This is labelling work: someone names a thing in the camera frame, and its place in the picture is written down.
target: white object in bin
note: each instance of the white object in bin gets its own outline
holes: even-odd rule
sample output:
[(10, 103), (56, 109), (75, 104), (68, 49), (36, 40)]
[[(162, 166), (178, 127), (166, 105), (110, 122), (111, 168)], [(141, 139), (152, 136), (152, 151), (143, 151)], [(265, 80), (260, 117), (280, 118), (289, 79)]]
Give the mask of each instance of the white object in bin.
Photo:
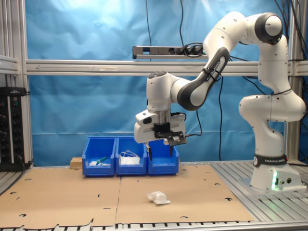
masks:
[(106, 164), (106, 163), (99, 163), (99, 166), (110, 166), (110, 164)]
[(96, 161), (91, 161), (91, 162), (89, 163), (89, 166), (96, 166), (96, 164), (97, 164)]
[(120, 153), (120, 165), (139, 165), (139, 164), (140, 164), (140, 157), (137, 154), (131, 152), (130, 150)]
[(169, 204), (171, 201), (167, 200), (166, 194), (156, 191), (152, 193), (147, 193), (146, 194), (148, 198), (153, 201), (157, 205), (163, 205), (163, 204)]

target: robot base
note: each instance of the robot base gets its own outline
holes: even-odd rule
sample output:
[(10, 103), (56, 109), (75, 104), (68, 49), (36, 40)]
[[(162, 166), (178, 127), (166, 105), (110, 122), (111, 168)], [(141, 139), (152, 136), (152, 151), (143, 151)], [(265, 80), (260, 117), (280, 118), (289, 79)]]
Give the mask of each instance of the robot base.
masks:
[(261, 165), (254, 168), (250, 179), (240, 179), (240, 183), (258, 199), (266, 195), (306, 192), (299, 173), (288, 164), (281, 166)]

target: electrical panel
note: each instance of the electrical panel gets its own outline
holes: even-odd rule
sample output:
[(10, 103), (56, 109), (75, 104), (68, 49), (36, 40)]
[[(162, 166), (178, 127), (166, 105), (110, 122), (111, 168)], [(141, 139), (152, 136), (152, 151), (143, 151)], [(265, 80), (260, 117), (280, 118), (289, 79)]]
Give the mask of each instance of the electrical panel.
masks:
[(0, 96), (0, 164), (12, 161), (8, 97)]
[(0, 171), (22, 171), (25, 162), (21, 88), (0, 88)]

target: green object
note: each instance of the green object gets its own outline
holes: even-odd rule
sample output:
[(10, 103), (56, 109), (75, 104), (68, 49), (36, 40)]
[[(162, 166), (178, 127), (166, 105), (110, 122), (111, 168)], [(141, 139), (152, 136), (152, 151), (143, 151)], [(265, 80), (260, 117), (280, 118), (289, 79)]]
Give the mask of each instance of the green object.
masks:
[(108, 159), (107, 156), (103, 157), (102, 159), (96, 161), (96, 164), (98, 165), (99, 163), (103, 162), (104, 160)]
[(276, 179), (277, 179), (277, 171), (274, 171), (274, 174), (273, 174), (273, 182), (271, 184), (271, 189), (272, 190), (275, 190), (275, 186), (276, 186)]

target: green status light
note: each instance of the green status light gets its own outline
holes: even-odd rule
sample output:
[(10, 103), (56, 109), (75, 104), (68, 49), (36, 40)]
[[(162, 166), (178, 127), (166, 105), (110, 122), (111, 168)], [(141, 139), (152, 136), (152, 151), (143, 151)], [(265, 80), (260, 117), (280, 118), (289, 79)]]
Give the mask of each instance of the green status light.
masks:
[(275, 190), (276, 178), (277, 178), (277, 171), (274, 171), (274, 174), (273, 174), (273, 182), (272, 182), (272, 184), (271, 184), (271, 189), (272, 189), (272, 190)]

